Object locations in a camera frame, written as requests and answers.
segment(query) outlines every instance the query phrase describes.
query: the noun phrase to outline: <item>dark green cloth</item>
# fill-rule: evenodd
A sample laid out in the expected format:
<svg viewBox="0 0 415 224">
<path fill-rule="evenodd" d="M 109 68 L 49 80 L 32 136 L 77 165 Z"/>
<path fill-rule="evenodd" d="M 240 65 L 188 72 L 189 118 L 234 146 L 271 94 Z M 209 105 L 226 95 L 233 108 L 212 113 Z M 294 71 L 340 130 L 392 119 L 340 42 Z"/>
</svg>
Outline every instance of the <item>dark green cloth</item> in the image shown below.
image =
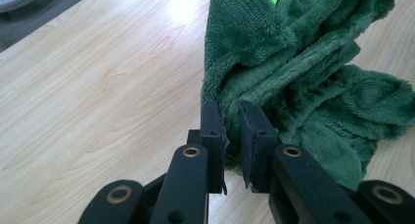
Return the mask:
<svg viewBox="0 0 415 224">
<path fill-rule="evenodd" d="M 393 76 L 346 66 L 393 0 L 210 0 L 202 101 L 227 114 L 238 165 L 237 104 L 263 106 L 284 143 L 307 148 L 355 189 L 380 139 L 415 124 L 415 93 Z"/>
</svg>

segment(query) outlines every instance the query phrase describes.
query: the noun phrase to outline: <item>metal ring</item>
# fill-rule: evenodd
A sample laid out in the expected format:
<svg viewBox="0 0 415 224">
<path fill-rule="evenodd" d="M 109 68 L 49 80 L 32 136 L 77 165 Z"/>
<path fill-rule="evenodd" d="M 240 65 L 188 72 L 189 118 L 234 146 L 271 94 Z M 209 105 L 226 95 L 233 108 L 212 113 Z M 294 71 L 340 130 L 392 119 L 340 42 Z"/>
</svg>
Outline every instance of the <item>metal ring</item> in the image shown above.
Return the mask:
<svg viewBox="0 0 415 224">
<path fill-rule="evenodd" d="M 284 148 L 283 150 L 284 154 L 289 156 L 289 157 L 301 157 L 302 152 L 300 149 L 298 148 L 294 148 L 294 147 L 287 147 Z"/>
<path fill-rule="evenodd" d="M 118 191 L 125 191 L 126 194 L 123 197 L 114 197 L 114 193 L 118 192 Z M 132 195 L 132 189 L 128 186 L 125 185 L 119 185 L 116 188 L 112 189 L 108 194 L 107 194 L 107 202 L 109 203 L 121 203 L 121 202 L 125 202 L 126 200 L 128 200 L 128 198 L 130 198 Z"/>
<path fill-rule="evenodd" d="M 197 157 L 200 154 L 201 154 L 201 150 L 197 148 L 187 148 L 183 150 L 183 155 L 185 157 Z"/>
<path fill-rule="evenodd" d="M 403 203 L 403 197 L 398 193 L 396 190 L 386 187 L 376 185 L 372 188 L 372 193 L 379 199 L 384 202 L 388 202 L 391 204 L 401 204 Z"/>
</svg>

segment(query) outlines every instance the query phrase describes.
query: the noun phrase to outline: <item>light wood surface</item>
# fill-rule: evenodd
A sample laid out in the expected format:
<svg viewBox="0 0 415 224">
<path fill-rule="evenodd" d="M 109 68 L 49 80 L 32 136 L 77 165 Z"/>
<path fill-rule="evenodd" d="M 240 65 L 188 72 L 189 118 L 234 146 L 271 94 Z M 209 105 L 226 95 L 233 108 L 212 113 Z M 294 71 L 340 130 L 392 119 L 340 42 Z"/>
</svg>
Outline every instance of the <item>light wood surface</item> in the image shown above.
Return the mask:
<svg viewBox="0 0 415 224">
<path fill-rule="evenodd" d="M 103 186 L 166 172 L 199 128 L 208 2 L 83 0 L 0 53 L 0 223 L 76 223 Z M 414 27 L 396 0 L 353 62 L 415 85 Z M 381 143 L 367 178 L 415 196 L 414 143 Z M 266 195 L 226 181 L 209 223 L 273 223 Z"/>
</svg>

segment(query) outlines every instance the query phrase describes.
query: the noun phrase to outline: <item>black object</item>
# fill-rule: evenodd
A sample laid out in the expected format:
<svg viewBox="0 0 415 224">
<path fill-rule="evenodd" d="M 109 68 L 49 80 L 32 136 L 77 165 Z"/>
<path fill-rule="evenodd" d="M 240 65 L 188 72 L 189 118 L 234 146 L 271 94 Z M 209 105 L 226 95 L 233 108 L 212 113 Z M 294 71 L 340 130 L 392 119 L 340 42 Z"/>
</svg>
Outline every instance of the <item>black object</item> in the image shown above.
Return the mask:
<svg viewBox="0 0 415 224">
<path fill-rule="evenodd" d="M 358 191 L 335 183 L 304 148 L 284 145 L 262 109 L 240 103 L 244 180 L 268 193 L 277 223 L 415 223 L 415 199 L 395 185 L 366 181 Z M 201 130 L 189 130 L 168 172 L 142 187 L 120 180 L 103 188 L 79 223 L 208 223 L 208 194 L 226 193 L 228 144 L 216 102 L 202 108 Z"/>
</svg>

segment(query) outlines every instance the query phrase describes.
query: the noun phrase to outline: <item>fuzzy fabric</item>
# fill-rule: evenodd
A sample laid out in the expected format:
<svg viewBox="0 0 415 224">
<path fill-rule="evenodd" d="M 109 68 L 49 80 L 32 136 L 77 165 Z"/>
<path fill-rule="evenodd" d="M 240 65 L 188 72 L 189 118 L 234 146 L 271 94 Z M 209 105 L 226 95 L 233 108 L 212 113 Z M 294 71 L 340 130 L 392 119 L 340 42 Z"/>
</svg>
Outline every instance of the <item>fuzzy fabric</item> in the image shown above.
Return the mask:
<svg viewBox="0 0 415 224">
<path fill-rule="evenodd" d="M 307 148 L 355 189 L 380 139 L 415 124 L 415 93 L 393 76 L 346 66 L 393 0 L 210 0 L 202 102 L 227 113 L 227 167 L 240 163 L 238 102 L 263 107 L 283 143 Z"/>
</svg>

